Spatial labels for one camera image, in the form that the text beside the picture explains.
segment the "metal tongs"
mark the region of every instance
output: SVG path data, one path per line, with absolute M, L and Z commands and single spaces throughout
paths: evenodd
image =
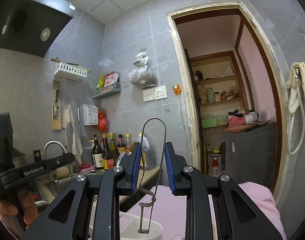
M 162 148 L 162 156 L 161 156 L 161 161 L 160 161 L 160 168 L 159 168 L 159 172 L 158 172 L 158 179 L 157 179 L 157 184 L 156 184 L 156 188 L 155 188 L 155 193 L 153 193 L 153 192 L 150 191 L 150 190 L 146 190 L 146 189 L 144 189 L 144 188 L 141 186 L 143 177 L 145 176 L 145 161 L 144 161 L 144 158 L 142 157 L 142 141 L 143 141 L 143 134 L 144 134 L 144 130 L 145 130 L 146 124 L 147 124 L 149 121 L 151 121 L 151 120 L 159 120 L 160 122 L 162 122 L 162 124 L 163 124 L 164 127 L 165 127 L 164 143 L 163 143 L 163 148 Z M 139 227 L 139 229 L 138 229 L 138 233 L 140 233 L 140 234 L 148 234 L 148 233 L 149 233 L 149 230 L 150 230 L 152 210 L 153 210 L 154 203 L 155 203 L 155 201 L 156 201 L 156 194 L 157 194 L 157 189 L 158 189 L 158 185 L 159 185 L 159 181 L 160 181 L 160 176 L 161 176 L 161 170 L 162 170 L 162 162 L 163 162 L 163 159 L 164 159 L 164 156 L 165 156 L 166 135 L 167 135 L 167 128 L 166 128 L 166 125 L 165 125 L 165 123 L 164 123 L 161 119 L 159 119 L 159 118 L 152 117 L 152 118 L 148 119 L 148 120 L 145 122 L 145 124 L 143 125 L 143 127 L 142 127 L 141 142 L 140 142 L 140 143 L 141 143 L 140 154 L 141 154 L 141 159 L 142 159 L 143 173 L 142 173 L 142 178 L 141 178 L 141 180 L 140 180 L 139 189 L 140 189 L 140 191 L 141 191 L 142 193 L 148 194 L 148 195 L 150 195 L 152 198 L 151 198 L 151 202 L 149 202 L 149 203 L 144 203 L 144 202 L 140 202 L 140 203 L 139 203 L 139 206 L 141 206 L 141 214 L 140 214 L 140 227 Z M 145 207 L 151 207 L 148 229 L 142 229 L 143 210 L 144 210 Z

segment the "gray plastic basket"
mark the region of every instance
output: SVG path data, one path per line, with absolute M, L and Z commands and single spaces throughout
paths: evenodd
M 120 83 L 113 83 L 111 85 L 100 88 L 92 93 L 93 98 L 104 98 L 121 91 Z

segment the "triangular cutout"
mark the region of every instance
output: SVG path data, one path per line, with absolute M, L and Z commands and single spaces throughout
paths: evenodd
M 75 193 L 75 190 L 69 191 L 49 213 L 48 218 L 60 223 L 65 223 L 67 221 Z
M 245 223 L 257 217 L 257 214 L 236 190 L 231 190 L 230 193 L 240 223 Z

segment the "sink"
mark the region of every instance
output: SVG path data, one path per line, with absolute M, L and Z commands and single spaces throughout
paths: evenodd
M 80 174 L 84 174 L 84 175 L 87 175 L 87 174 L 103 174 L 104 171 L 103 170 L 90 170 L 90 171 L 85 171 L 85 172 L 81 172 L 81 173 L 77 173 L 77 174 L 74 174 L 74 177 L 80 175 Z M 58 182 L 58 183 L 55 183 L 55 182 L 52 182 L 51 184 L 49 182 L 46 183 L 46 187 L 50 190 L 51 194 L 54 195 L 55 197 L 57 197 L 64 189 L 65 187 L 68 186 L 68 184 L 71 182 L 71 180 L 66 180 L 66 181 L 63 181 L 63 182 Z

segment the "range hood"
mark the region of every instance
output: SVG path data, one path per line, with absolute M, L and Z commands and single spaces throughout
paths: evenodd
M 7 0 L 0 7 L 0 48 L 43 57 L 75 9 L 65 0 Z

